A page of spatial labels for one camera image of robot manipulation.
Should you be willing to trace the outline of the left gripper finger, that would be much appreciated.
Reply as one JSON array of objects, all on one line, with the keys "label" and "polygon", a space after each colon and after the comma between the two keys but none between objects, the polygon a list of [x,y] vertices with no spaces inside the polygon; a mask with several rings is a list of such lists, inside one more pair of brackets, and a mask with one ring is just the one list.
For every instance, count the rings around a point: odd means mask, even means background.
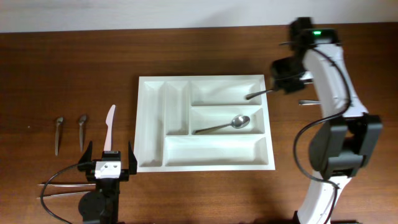
[{"label": "left gripper finger", "polygon": [[80,158],[78,163],[79,164],[83,164],[83,163],[86,163],[86,162],[91,162],[92,150],[93,150],[93,142],[90,141],[86,151],[83,153],[83,155]]},{"label": "left gripper finger", "polygon": [[133,153],[131,142],[128,142],[128,161],[129,161],[129,174],[137,174],[137,159]]}]

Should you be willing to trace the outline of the metal spoon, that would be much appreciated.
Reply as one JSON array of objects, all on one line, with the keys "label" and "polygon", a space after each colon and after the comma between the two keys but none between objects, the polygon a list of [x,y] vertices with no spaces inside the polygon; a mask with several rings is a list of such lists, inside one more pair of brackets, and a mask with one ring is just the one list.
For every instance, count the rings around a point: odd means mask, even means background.
[{"label": "metal spoon", "polygon": [[259,91],[259,92],[255,92],[255,93],[250,93],[250,94],[245,96],[245,99],[246,100],[250,100],[250,99],[252,99],[254,97],[257,97],[257,96],[260,96],[260,95],[263,95],[263,94],[268,94],[268,93],[271,93],[273,91],[274,90],[271,89],[271,90],[264,90],[264,91]]},{"label": "metal spoon", "polygon": [[250,120],[251,119],[248,116],[238,115],[238,116],[234,117],[231,120],[231,122],[228,123],[228,124],[222,124],[222,125],[214,126],[214,127],[211,127],[211,128],[195,130],[193,132],[193,134],[199,134],[199,133],[205,133],[205,132],[209,132],[209,131],[215,131],[217,129],[227,128],[227,127],[232,127],[234,129],[241,129],[241,128],[246,127],[250,123]]}]

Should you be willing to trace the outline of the metal spoon bottom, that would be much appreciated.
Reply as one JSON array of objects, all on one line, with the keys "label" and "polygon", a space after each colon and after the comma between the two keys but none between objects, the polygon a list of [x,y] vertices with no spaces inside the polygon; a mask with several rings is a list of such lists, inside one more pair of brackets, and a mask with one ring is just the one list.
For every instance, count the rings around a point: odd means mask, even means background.
[{"label": "metal spoon bottom", "polygon": [[193,132],[193,134],[199,134],[199,133],[205,133],[205,132],[209,132],[209,131],[215,131],[217,129],[227,128],[227,127],[232,127],[234,129],[241,129],[241,128],[246,127],[250,123],[250,120],[251,119],[248,116],[238,115],[238,116],[234,117],[231,120],[231,122],[228,123],[228,124],[222,124],[222,125],[214,126],[214,127],[211,127],[211,128],[195,130]]}]

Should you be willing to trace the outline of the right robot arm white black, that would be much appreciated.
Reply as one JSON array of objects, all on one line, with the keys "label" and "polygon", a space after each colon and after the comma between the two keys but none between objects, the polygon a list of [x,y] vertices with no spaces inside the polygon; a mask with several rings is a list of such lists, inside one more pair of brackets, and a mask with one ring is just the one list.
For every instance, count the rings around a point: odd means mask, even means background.
[{"label": "right robot arm white black", "polygon": [[369,114],[356,94],[336,30],[317,29],[311,18],[298,17],[289,25],[287,45],[292,56],[271,65],[274,91],[289,94],[303,90],[303,77],[310,73],[322,109],[322,118],[306,125],[294,138],[297,161],[300,137],[310,128],[321,126],[308,149],[312,171],[298,166],[311,182],[293,222],[329,223],[342,190],[368,164],[382,121],[380,116]]}]

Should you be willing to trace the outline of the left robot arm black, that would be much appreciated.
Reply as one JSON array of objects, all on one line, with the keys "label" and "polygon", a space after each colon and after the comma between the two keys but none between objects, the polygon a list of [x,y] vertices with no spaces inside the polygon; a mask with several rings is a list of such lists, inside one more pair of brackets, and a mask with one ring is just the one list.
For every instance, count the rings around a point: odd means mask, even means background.
[{"label": "left robot arm black", "polygon": [[93,143],[78,162],[78,170],[85,173],[87,181],[95,185],[79,201],[78,211],[83,223],[117,223],[120,183],[137,174],[137,159],[128,144],[128,168],[123,169],[120,151],[104,151],[101,159],[92,159]]}]

